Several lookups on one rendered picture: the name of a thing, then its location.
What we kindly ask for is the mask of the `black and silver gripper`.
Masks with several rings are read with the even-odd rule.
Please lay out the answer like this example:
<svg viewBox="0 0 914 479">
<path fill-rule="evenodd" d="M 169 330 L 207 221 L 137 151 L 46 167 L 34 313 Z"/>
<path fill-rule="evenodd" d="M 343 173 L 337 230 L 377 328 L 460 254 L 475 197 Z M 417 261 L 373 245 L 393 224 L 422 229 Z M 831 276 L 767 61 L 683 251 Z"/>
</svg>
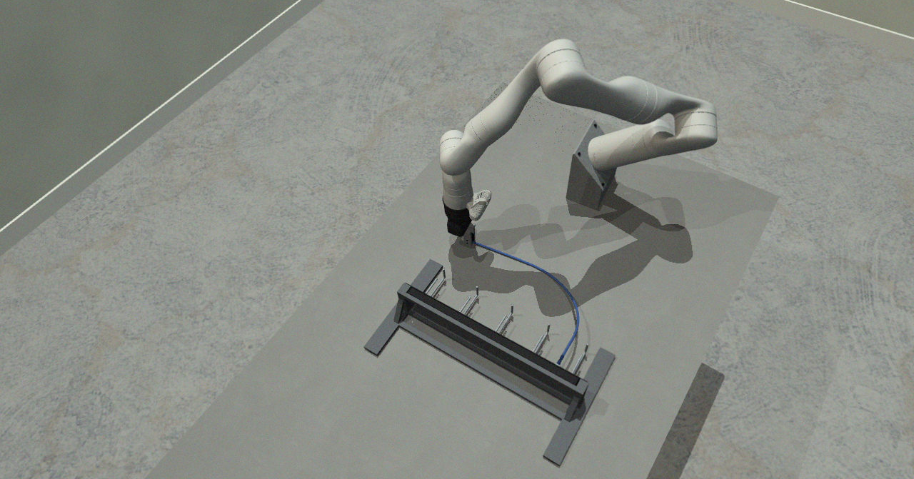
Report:
<svg viewBox="0 0 914 479">
<path fill-rule="evenodd" d="M 473 189 L 464 196 L 450 196 L 443 190 L 443 203 L 448 218 L 448 232 L 463 237 L 464 244 L 471 247 L 471 239 L 476 240 L 476 225 L 471 220 L 482 218 L 484 210 L 492 199 L 492 191 L 482 190 L 473 193 Z"/>
</svg>

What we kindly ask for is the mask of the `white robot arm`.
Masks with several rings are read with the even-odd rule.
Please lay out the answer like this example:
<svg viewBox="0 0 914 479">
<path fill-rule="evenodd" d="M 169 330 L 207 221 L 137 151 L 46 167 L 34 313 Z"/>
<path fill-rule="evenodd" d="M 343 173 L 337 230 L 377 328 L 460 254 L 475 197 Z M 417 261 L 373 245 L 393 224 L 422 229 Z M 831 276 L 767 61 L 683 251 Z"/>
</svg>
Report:
<svg viewBox="0 0 914 479">
<path fill-rule="evenodd" d="M 441 137 L 438 159 L 448 195 L 469 193 L 470 168 L 489 145 L 511 130 L 539 86 L 551 101 L 637 124 L 591 139 L 588 156 L 599 171 L 705 149 L 718 140 L 717 111 L 711 103 L 634 76 L 610 82 L 594 78 L 576 44 L 558 39 L 540 49 L 505 91 L 466 124 L 464 132 L 450 130 Z M 658 120 L 665 114 L 675 116 L 675 135 L 664 120 Z"/>
</svg>

